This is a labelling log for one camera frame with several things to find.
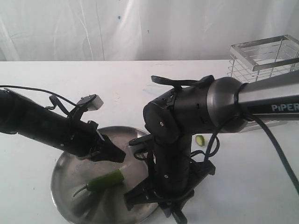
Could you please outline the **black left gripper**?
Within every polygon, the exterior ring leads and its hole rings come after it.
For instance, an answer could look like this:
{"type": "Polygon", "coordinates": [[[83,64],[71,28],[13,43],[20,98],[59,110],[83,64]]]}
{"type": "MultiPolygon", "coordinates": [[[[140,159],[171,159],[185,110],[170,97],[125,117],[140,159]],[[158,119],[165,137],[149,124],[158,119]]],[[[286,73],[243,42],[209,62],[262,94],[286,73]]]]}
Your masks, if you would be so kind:
{"type": "Polygon", "coordinates": [[[83,156],[77,156],[77,158],[81,161],[90,160],[123,163],[126,153],[118,148],[107,135],[98,131],[98,124],[96,122],[88,121],[87,124],[93,133],[90,140],[91,144],[87,147],[87,153],[83,156]]]}

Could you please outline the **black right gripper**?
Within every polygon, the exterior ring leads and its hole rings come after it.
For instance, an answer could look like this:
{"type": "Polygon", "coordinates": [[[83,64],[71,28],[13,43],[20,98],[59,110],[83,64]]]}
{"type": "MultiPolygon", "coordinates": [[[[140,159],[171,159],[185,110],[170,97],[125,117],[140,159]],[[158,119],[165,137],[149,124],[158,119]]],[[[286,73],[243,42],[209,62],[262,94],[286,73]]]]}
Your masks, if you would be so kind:
{"type": "Polygon", "coordinates": [[[167,218],[173,216],[177,224],[187,224],[184,205],[194,196],[194,188],[214,174],[213,163],[196,162],[190,149],[154,149],[149,153],[149,177],[124,194],[124,203],[127,210],[158,203],[167,218]]]}

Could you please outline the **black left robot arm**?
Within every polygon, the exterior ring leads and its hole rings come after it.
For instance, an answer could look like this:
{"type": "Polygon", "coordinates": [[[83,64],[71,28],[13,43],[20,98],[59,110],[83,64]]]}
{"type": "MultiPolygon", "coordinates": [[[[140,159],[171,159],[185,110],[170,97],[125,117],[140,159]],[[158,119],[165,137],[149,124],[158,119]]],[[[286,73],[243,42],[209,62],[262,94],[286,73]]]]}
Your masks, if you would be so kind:
{"type": "Polygon", "coordinates": [[[96,122],[81,120],[83,113],[103,106],[97,94],[81,98],[70,112],[56,96],[49,99],[53,106],[43,107],[12,90],[1,90],[1,133],[22,135],[81,160],[124,162],[125,152],[99,132],[96,122]]]}

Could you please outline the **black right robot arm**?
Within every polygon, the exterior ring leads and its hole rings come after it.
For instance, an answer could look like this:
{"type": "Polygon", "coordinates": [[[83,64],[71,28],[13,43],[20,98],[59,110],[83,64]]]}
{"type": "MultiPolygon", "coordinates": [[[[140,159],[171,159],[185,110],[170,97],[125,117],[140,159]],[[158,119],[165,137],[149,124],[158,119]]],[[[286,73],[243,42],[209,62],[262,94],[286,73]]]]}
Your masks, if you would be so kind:
{"type": "Polygon", "coordinates": [[[171,80],[152,76],[157,84],[171,89],[143,109],[149,135],[133,139],[146,153],[148,177],[124,195],[128,210],[135,205],[157,203],[178,224],[187,223],[182,212],[194,189],[215,174],[210,158],[218,148],[219,133],[237,133],[249,121],[265,131],[295,188],[299,181],[266,119],[299,118],[299,75],[290,72],[268,79],[242,83],[232,77],[200,80],[171,80]]]}

